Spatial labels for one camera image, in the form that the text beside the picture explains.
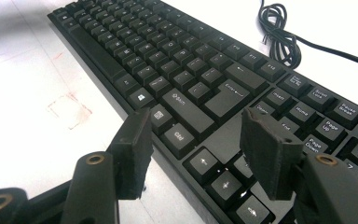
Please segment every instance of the ctrl key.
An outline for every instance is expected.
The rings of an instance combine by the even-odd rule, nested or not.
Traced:
[[[197,144],[194,136],[180,123],[163,134],[161,140],[177,160],[181,160]]]
[[[252,195],[233,214],[238,223],[264,224],[270,223],[273,215]]]

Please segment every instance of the shift key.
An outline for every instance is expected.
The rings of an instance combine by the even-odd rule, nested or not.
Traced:
[[[217,125],[179,90],[173,89],[161,98],[161,104],[201,142]]]

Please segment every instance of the red pencil mark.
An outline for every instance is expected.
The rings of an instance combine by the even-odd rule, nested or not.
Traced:
[[[56,59],[60,58],[60,57],[61,57],[61,55],[62,55],[62,52],[61,52],[61,53],[59,53],[57,56],[55,56],[53,59],[54,59],[54,60],[56,60]]]

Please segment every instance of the arrow key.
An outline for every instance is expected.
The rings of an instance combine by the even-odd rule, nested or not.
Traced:
[[[187,163],[187,170],[202,185],[205,184],[213,175],[217,174],[217,170],[221,167],[221,163],[208,151],[206,147],[202,151],[196,153]]]

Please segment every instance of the black plastic part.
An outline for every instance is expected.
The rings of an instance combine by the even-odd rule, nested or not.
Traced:
[[[255,108],[242,113],[240,148],[271,200],[290,200],[290,170],[301,160],[303,143],[271,115]]]
[[[77,161],[60,223],[118,222],[112,155],[93,152],[83,156]]]
[[[0,189],[0,224],[30,223],[29,204],[23,189]]]
[[[118,200],[142,195],[147,167],[153,153],[150,109],[128,116],[107,151],[113,155]]]
[[[326,154],[309,154],[305,159],[303,178],[320,223],[358,223],[358,180],[349,172],[345,162]]]

